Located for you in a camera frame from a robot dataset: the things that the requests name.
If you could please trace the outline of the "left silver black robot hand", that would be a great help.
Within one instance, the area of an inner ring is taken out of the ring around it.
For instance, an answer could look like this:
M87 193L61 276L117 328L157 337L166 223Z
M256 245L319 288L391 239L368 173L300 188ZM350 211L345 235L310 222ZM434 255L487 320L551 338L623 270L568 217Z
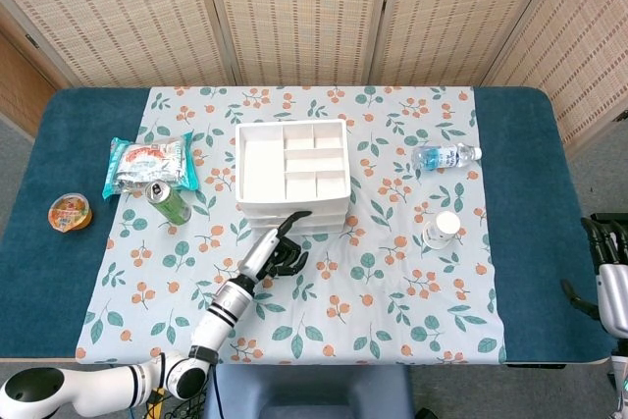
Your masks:
M238 279L257 284L266 277L283 277L298 274L305 266L309 252L287 237L292 225L308 217L311 211L297 211L279 226L268 230L253 244L238 266Z

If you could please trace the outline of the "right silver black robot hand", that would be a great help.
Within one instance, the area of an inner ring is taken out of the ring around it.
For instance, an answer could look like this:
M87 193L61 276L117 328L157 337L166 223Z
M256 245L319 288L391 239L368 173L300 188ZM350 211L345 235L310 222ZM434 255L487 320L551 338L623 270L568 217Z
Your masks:
M565 279L563 293L572 307L600 321L604 330L627 340L627 227L616 220L582 218L593 260L598 303L584 300Z

